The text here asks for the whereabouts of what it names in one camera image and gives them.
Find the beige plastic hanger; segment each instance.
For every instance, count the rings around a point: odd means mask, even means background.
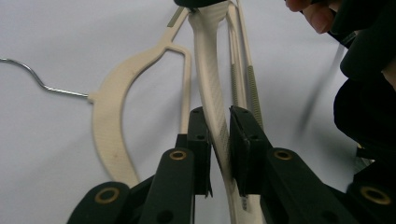
[[[233,87],[233,104],[248,109],[246,81],[243,71],[243,55],[240,40],[240,26],[236,6],[230,2],[226,16],[231,49],[231,76]]]
[[[242,38],[243,38],[243,49],[245,50],[245,57],[246,57],[246,67],[247,67],[247,84],[248,84],[248,91],[249,91],[249,97],[250,97],[250,103],[251,107],[249,108],[250,111],[253,113],[253,117],[257,120],[257,122],[262,126],[262,109],[260,107],[260,101],[259,101],[259,94],[257,91],[257,85],[256,85],[256,78],[254,75],[254,69],[253,69],[253,61],[251,60],[251,55],[250,55],[250,47],[248,44],[248,32],[246,28],[246,23],[245,23],[245,16],[244,16],[244,11],[242,10],[242,5],[239,0],[236,0],[236,3],[238,5],[238,12],[239,12],[239,20],[240,20],[240,25],[241,25],[241,32],[242,32]]]
[[[190,113],[191,55],[187,49],[172,42],[187,15],[186,9],[179,8],[157,46],[118,65],[106,77],[100,90],[91,93],[88,97],[93,103],[92,128],[96,150],[113,179],[129,187],[135,186],[139,181],[122,138],[121,116],[124,100],[136,78],[155,64],[167,50],[184,55],[180,132],[187,132]]]
[[[231,222],[233,224],[262,224],[260,205],[254,204],[247,210],[243,209],[235,180],[231,174],[229,134],[219,84],[217,60],[218,25],[226,17],[228,6],[228,1],[220,2],[209,7],[197,8],[189,16],[194,31],[195,60],[201,101],[226,188]]]

